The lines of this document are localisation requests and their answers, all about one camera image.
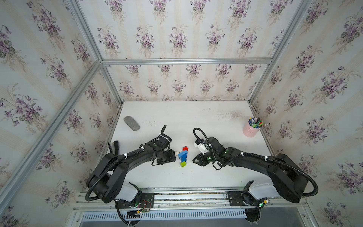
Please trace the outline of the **light blue long lego brick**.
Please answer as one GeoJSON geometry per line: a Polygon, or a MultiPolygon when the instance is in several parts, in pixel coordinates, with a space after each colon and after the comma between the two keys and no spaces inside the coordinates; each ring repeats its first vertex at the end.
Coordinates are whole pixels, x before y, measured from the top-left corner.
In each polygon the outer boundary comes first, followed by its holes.
{"type": "Polygon", "coordinates": [[[182,152],[180,152],[179,154],[178,154],[178,158],[180,159],[180,160],[184,160],[184,159],[187,159],[187,156],[188,156],[188,151],[182,151],[182,152]]]}

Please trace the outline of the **green square lego brick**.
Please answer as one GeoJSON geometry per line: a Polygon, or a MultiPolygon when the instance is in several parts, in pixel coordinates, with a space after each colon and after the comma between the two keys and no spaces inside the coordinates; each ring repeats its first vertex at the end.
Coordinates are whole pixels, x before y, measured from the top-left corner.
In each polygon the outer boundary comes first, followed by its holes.
{"type": "Polygon", "coordinates": [[[185,167],[187,165],[187,163],[186,163],[186,161],[183,161],[183,162],[181,162],[180,163],[180,166],[183,168],[183,167],[185,167]]]}

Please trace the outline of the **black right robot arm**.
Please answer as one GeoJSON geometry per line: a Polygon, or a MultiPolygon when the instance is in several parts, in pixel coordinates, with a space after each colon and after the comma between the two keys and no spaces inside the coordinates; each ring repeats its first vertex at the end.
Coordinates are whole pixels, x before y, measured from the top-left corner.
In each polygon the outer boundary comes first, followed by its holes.
{"type": "Polygon", "coordinates": [[[261,206],[263,201],[272,197],[281,197],[288,202],[299,203],[302,197],[312,197],[318,194],[319,187],[315,180],[287,155],[263,156],[244,152],[237,148],[225,148],[215,137],[207,137],[198,127],[193,134],[201,132],[204,138],[196,137],[195,146],[199,149],[193,162],[199,166],[211,164],[215,170],[227,166],[246,168],[269,179],[258,183],[251,180],[243,188],[240,200],[246,205],[261,206]]]}

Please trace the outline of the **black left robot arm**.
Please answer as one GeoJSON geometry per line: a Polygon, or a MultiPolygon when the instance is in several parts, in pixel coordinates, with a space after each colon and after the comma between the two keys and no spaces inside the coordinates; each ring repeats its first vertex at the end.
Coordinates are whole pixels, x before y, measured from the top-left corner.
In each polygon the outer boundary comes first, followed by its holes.
{"type": "Polygon", "coordinates": [[[126,175],[146,162],[159,166],[176,161],[175,151],[170,149],[172,138],[164,133],[166,128],[164,125],[157,137],[134,151],[106,154],[86,182],[88,191],[85,200],[102,200],[104,203],[126,201],[138,206],[142,191],[133,183],[125,183],[126,175]]]}

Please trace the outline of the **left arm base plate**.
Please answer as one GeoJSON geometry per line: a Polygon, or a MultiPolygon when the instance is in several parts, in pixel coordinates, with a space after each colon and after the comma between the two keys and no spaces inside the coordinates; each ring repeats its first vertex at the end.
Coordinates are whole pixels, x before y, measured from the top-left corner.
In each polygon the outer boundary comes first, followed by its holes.
{"type": "Polygon", "coordinates": [[[154,207],[154,201],[154,193],[138,193],[132,201],[119,200],[116,201],[116,204],[120,209],[138,209],[142,211],[149,211],[154,207]]]}

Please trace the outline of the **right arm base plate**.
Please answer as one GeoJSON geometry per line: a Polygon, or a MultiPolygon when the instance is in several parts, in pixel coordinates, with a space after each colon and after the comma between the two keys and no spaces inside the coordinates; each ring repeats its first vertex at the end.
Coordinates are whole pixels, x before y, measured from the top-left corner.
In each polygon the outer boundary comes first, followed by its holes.
{"type": "Polygon", "coordinates": [[[249,192],[229,191],[226,193],[230,206],[251,206],[253,208],[262,208],[269,203],[267,198],[256,199],[249,192]]]}

